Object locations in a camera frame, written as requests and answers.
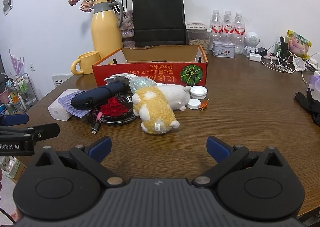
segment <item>dried rose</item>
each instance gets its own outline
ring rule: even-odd
[[[74,5],[77,4],[78,1],[80,1],[80,0],[69,0],[69,4],[70,4],[71,6],[74,6]]]
[[[80,6],[80,10],[82,10],[84,12],[90,12],[90,11],[92,11],[92,7],[93,7],[92,1],[83,0],[83,2],[81,3],[81,6]]]

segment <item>white robot figurine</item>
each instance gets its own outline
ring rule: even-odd
[[[250,56],[250,54],[255,54],[258,52],[258,49],[256,47],[260,43],[260,39],[257,33],[251,31],[248,32],[245,35],[244,40],[247,43],[247,46],[244,47],[244,50],[247,51],[248,56]]]

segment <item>white plastic bottle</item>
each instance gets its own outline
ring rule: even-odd
[[[231,11],[225,11],[223,17],[223,38],[225,42],[232,42],[235,26],[231,18]]]
[[[244,31],[245,24],[242,18],[242,13],[237,12],[235,17],[235,33],[234,33],[234,43],[236,44],[235,53],[243,54],[244,52]]]
[[[213,47],[213,42],[219,41],[221,39],[221,34],[223,31],[222,19],[220,18],[219,13],[220,13],[220,11],[213,10],[213,15],[212,15],[211,21],[210,21],[210,28],[212,30],[211,35],[210,35],[210,45],[209,45],[210,51]]]

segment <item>wooden table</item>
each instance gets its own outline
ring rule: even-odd
[[[186,177],[209,169],[215,161],[207,154],[206,140],[214,135],[229,145],[242,144],[262,151],[276,146],[301,180],[306,196],[300,215],[320,206],[320,127],[294,101],[306,91],[301,73],[284,74],[244,56],[209,56],[208,108],[175,111],[180,128],[165,135],[148,135],[141,120],[129,125],[102,125],[91,133],[86,119],[67,122],[51,118],[48,106],[66,89],[96,87],[93,74],[73,76],[40,100],[28,112],[27,126],[57,122],[57,138],[39,142],[35,151],[52,146],[56,151],[89,145],[104,135],[112,139],[112,152],[102,164],[128,180],[130,177]],[[19,157],[28,166],[32,157]]]

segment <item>container of nuts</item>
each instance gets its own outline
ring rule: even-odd
[[[186,24],[187,42],[189,45],[202,46],[205,54],[209,54],[209,42],[211,29],[203,23],[187,23]]]

